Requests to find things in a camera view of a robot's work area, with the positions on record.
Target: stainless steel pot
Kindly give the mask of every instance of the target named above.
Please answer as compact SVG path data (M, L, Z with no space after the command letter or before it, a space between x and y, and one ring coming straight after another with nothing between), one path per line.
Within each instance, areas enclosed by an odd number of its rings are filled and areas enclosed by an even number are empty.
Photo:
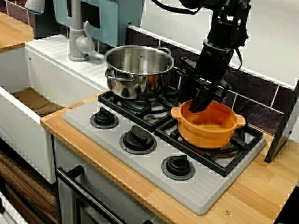
M125 99L149 99L158 95L164 85L163 73L174 66L169 49L135 45L109 50L105 61L109 89Z

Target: orange pot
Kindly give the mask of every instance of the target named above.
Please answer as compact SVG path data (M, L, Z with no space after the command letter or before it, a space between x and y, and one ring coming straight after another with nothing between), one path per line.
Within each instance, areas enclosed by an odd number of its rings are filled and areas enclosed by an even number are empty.
M243 127L243 116L227 106L212 101L202 112L191 113L191 100L172 108L171 115L178 120L178 131L190 144L207 149L220 148L229 143L236 128Z

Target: faucet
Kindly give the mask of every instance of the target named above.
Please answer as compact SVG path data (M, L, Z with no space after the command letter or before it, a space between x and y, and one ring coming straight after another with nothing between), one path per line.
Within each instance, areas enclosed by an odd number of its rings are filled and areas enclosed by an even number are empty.
M83 25L81 0L71 1L69 45L69 59L74 62L84 62L88 59L88 54L94 52L94 44L90 35L90 24L86 21Z
M27 0L25 8L34 14L43 14L45 0ZM81 0L71 0L71 28L70 28L70 53L69 59L74 62L84 62L89 55L103 60L103 55L94 50L90 35L90 24L86 21L83 25Z

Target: pot handle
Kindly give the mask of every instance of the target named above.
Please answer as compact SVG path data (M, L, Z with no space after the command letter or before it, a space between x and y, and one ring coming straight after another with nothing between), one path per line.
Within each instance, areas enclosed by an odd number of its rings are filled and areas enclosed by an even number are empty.
M237 118L237 126L236 126L236 128L243 127L243 126L246 125L246 120L245 120L245 118L242 115L236 114L235 116Z
M136 82L136 83L139 84L138 80L135 79L133 75L131 75L132 78L116 78L116 77L110 76L110 71L113 71L113 74L115 72L114 69L107 69L105 71L105 76L106 76L107 79L111 79L111 80L114 80L114 81L133 81L133 82Z
M180 107L173 107L171 109L171 116L176 120L181 119L181 116L179 115L179 110L180 110Z
M168 48L157 48L158 50L166 50L167 53L171 56L171 51Z

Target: gray stovetop panel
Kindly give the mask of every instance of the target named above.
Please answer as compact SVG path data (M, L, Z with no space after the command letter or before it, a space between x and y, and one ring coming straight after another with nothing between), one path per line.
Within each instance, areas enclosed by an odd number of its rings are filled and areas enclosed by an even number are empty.
M100 107L104 107L118 116L118 126L108 130L101 130L90 124L90 117L97 113ZM195 167L194 176L187 181L175 181L162 172L161 164L165 158L172 155L182 155L183 153L156 136L154 136L154 138L157 140L157 148L152 153L147 155L132 155L127 153L121 148L119 139L136 124L97 100L68 111L63 116L63 119L189 210L200 216L204 215L211 208L266 145L265 139L262 138L226 177L217 174L196 160L188 157L188 160L191 161Z

